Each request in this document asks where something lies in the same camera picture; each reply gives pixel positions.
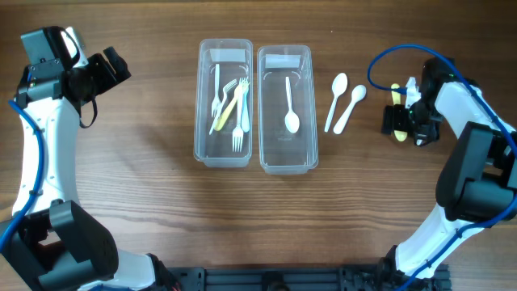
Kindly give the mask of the yellow plastic spoon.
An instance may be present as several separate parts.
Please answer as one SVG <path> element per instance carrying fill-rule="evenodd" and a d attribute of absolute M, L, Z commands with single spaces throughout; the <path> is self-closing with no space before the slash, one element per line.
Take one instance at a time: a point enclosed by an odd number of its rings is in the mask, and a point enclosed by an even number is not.
<path fill-rule="evenodd" d="M 400 86 L 397 83 L 393 83 L 391 85 L 392 89 L 398 89 Z M 401 104 L 401 95 L 397 93 L 396 91 L 392 92 L 392 101 L 394 105 L 400 105 Z M 395 138 L 399 142 L 403 142 L 406 140 L 408 133 L 400 130 L 394 130 L 393 131 Z"/>

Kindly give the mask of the wide white plastic spoon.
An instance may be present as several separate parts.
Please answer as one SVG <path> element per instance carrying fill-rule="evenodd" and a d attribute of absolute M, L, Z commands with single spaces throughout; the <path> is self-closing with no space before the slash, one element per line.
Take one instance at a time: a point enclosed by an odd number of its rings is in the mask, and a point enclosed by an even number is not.
<path fill-rule="evenodd" d="M 351 92 L 351 102 L 348 105 L 345 112 L 340 116 L 336 125 L 333 128 L 334 134 L 341 134 L 345 129 L 347 122 L 350 119 L 351 113 L 355 107 L 355 105 L 365 98 L 367 93 L 367 89 L 365 85 L 356 86 Z"/>

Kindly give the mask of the white spoon bowl down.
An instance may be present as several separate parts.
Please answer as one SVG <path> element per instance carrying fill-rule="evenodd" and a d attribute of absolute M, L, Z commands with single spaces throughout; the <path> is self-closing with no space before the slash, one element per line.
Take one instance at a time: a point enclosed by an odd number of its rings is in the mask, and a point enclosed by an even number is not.
<path fill-rule="evenodd" d="M 293 111 L 292 107 L 292 89 L 290 85 L 289 77 L 285 78 L 285 89 L 286 89 L 286 98 L 288 102 L 288 112 L 284 117 L 284 123 L 286 129 L 290 133 L 296 133 L 300 128 L 300 119 L 298 115 Z"/>

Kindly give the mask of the slanted white plastic fork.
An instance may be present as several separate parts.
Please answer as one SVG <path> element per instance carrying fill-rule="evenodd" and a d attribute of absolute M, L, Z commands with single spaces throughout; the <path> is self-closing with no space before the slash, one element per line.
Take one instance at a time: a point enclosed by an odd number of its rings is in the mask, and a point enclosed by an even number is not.
<path fill-rule="evenodd" d="M 220 85 L 220 64 L 215 64 L 214 69 L 214 97 L 212 100 L 212 118 L 216 116 L 217 110 L 219 108 L 221 99 L 219 97 L 219 85 Z"/>

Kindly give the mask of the yellow plastic fork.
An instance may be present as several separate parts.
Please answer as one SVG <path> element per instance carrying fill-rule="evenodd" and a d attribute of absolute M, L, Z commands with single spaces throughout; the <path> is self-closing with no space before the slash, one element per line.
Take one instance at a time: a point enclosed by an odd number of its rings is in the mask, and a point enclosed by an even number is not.
<path fill-rule="evenodd" d="M 227 105 L 225 110 L 222 112 L 221 117 L 219 118 L 219 120 L 216 123 L 215 130 L 217 132 L 222 130 L 222 128 L 224 127 L 226 121 L 229 119 L 229 116 L 231 115 L 235 105 L 237 104 L 238 98 L 242 96 L 242 91 L 244 89 L 246 89 L 248 86 L 249 86 L 248 82 L 239 83 L 237 85 L 237 87 L 235 88 L 235 90 L 233 92 L 232 100 L 229 102 L 229 104 Z"/>

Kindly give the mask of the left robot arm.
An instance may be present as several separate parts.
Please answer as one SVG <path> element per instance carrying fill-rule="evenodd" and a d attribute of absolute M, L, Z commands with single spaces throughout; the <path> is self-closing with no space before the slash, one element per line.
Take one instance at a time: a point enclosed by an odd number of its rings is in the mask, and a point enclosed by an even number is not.
<path fill-rule="evenodd" d="M 23 165 L 12 217 L 1 224 L 1 253 L 33 290 L 179 290 L 155 255 L 122 251 L 82 208 L 76 141 L 82 107 L 130 77 L 113 49 L 87 57 L 72 28 L 42 27 L 21 37 L 29 64 L 10 106 L 23 126 Z"/>

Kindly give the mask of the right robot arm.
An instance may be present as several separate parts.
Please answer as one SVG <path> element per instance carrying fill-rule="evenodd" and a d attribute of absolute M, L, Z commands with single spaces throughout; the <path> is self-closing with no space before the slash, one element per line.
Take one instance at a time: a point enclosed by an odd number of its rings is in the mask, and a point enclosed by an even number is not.
<path fill-rule="evenodd" d="M 457 143 L 441 171 L 436 205 L 420 227 L 392 247 L 377 267 L 379 284 L 422 288 L 468 238 L 516 215 L 516 131 L 490 118 L 472 79 L 461 79 L 451 58 L 424 63 L 422 81 L 410 78 L 405 104 L 385 107 L 381 132 L 406 133 L 416 146 L 439 140 L 447 121 Z"/>

